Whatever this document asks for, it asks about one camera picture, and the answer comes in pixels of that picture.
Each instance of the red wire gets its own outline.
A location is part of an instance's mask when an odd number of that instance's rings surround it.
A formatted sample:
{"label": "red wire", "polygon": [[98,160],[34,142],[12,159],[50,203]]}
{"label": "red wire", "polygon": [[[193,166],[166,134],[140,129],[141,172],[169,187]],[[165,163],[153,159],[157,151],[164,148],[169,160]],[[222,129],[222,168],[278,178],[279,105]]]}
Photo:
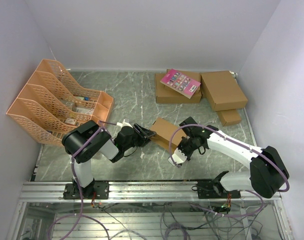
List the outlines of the red wire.
{"label": "red wire", "polygon": [[93,193],[93,198],[92,198],[92,202],[91,202],[91,206],[93,208],[95,207],[95,205],[94,205],[95,198],[96,198],[96,192]]}

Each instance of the gray marble surface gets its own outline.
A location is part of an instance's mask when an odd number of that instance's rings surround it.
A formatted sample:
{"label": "gray marble surface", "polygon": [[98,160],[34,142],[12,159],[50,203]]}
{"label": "gray marble surface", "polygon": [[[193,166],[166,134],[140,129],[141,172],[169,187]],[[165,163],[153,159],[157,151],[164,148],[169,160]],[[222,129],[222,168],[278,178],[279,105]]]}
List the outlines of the gray marble surface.
{"label": "gray marble surface", "polygon": [[[149,128],[157,117],[178,125],[192,116],[201,124],[211,124],[233,138],[253,144],[243,110],[239,111],[242,117],[240,124],[222,127],[206,99],[196,104],[157,104],[154,72],[78,71],[71,74],[83,87],[102,90],[114,97],[115,105],[110,122],[121,122],[126,117],[132,124]],[[110,125],[108,130],[112,136],[116,136],[119,128]],[[96,180],[152,181],[214,178],[222,171],[246,170],[240,163],[214,150],[207,150],[205,155],[195,152],[191,161],[181,168],[172,166],[167,158],[168,152],[165,149],[150,142],[117,163],[111,163],[101,154],[96,154],[92,159],[92,172]],[[64,149],[46,145],[36,181],[70,181],[71,178],[70,159]]]}

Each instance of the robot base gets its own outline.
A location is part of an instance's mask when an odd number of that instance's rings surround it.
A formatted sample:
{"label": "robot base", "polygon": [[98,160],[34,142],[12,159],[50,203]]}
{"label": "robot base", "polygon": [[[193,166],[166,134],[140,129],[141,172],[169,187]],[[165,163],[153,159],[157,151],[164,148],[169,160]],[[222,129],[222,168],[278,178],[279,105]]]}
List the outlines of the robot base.
{"label": "robot base", "polygon": [[227,194],[231,194],[232,199],[241,198],[240,191],[234,190],[230,192],[221,192],[218,194],[214,190],[213,179],[202,179],[197,182],[197,185],[192,188],[193,191],[197,192],[198,199],[226,199]]}
{"label": "robot base", "polygon": [[[105,181],[93,181],[86,188],[82,189],[83,197],[85,199],[92,199],[93,194],[96,193],[95,199],[106,200],[109,194],[109,184]],[[65,185],[65,190],[63,193],[63,199],[74,200],[81,199],[80,192],[77,188],[76,183],[68,183]]]}

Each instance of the book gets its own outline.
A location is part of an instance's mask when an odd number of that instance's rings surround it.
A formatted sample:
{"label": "book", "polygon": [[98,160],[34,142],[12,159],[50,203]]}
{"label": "book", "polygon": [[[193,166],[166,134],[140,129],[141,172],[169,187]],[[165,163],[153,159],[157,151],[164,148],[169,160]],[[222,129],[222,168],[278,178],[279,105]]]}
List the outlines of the book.
{"label": "book", "polygon": [[162,78],[161,83],[186,96],[189,99],[201,85],[201,83],[197,80],[194,80],[175,69],[171,69]]}

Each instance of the brown cardboard box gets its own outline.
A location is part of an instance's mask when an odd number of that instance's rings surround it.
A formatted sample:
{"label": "brown cardboard box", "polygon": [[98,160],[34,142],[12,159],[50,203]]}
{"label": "brown cardboard box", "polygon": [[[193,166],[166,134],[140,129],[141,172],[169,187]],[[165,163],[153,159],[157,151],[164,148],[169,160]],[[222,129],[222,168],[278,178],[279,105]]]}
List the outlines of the brown cardboard box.
{"label": "brown cardboard box", "polygon": [[[168,150],[169,141],[172,134],[177,130],[178,127],[171,124],[170,122],[158,117],[155,123],[150,127],[150,130],[156,132],[156,136],[151,137],[151,140]],[[175,151],[177,146],[180,144],[182,137],[186,137],[186,134],[183,130],[178,131],[172,141],[172,153]]]}
{"label": "brown cardboard box", "polygon": [[162,84],[161,80],[164,76],[165,73],[155,74],[155,90],[157,104],[198,104],[201,101],[202,93],[200,91],[194,93],[193,96],[188,99],[179,92]]}
{"label": "brown cardboard box", "polygon": [[[187,75],[189,78],[192,78],[196,81],[198,81],[199,83],[201,82],[201,74],[199,72],[194,72],[194,71],[181,71],[178,70],[180,73],[183,73],[184,75]],[[173,89],[171,89],[170,87],[164,85],[164,88],[166,89],[170,89],[172,91],[175,91]],[[201,88],[199,87],[194,94],[197,94],[201,91]]]}
{"label": "brown cardboard box", "polygon": [[214,111],[241,109],[247,98],[229,71],[201,73],[201,86]]}
{"label": "brown cardboard box", "polygon": [[239,124],[242,120],[240,114],[238,114],[236,109],[218,111],[216,113],[220,118],[223,127]]}

